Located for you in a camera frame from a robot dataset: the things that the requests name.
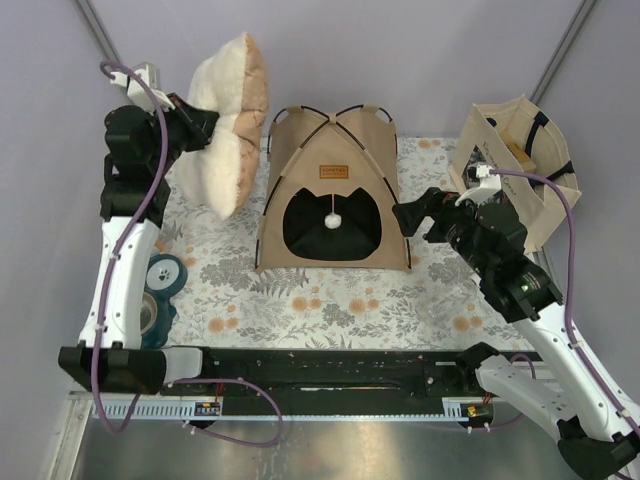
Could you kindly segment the white fluffy cushion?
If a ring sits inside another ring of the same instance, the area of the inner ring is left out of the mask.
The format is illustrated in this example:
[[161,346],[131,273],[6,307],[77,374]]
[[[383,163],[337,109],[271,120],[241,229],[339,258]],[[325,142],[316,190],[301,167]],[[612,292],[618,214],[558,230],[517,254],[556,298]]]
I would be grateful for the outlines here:
[[266,63],[249,33],[230,40],[197,67],[187,102],[218,113],[219,119],[211,143],[174,164],[177,184],[187,198],[225,220],[252,192],[269,110]]

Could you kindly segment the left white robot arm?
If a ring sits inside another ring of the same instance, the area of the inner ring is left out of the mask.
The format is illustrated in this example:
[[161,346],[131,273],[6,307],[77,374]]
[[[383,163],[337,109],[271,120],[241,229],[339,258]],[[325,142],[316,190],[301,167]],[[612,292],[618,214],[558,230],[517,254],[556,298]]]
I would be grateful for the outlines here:
[[218,113],[168,96],[162,114],[125,105],[105,118],[102,246],[94,297],[74,346],[60,349],[59,366],[87,390],[156,394],[168,359],[145,349],[139,314],[147,268],[171,189],[165,175],[185,152],[211,142]]

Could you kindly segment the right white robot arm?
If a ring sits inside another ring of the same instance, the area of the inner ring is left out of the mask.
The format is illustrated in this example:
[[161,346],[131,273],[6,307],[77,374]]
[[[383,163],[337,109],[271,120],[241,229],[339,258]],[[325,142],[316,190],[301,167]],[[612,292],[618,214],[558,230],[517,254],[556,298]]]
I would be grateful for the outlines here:
[[526,229],[506,204],[476,205],[458,194],[428,189],[393,206],[401,233],[413,236],[425,218],[429,243],[447,243],[478,275],[485,301],[534,347],[560,389],[553,391],[513,366],[486,343],[456,359],[464,394],[483,390],[507,401],[542,428],[582,479],[618,476],[639,455],[639,406],[595,358],[568,304],[546,271],[524,253]]

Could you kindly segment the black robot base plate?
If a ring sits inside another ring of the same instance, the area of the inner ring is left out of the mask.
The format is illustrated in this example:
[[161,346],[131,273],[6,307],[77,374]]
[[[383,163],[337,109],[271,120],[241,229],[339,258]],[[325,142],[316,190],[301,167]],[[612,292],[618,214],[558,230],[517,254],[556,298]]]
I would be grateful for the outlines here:
[[495,353],[484,342],[463,351],[260,350],[206,348],[195,382],[164,387],[162,394],[266,400],[310,392],[364,400],[390,397],[483,397],[471,369]]

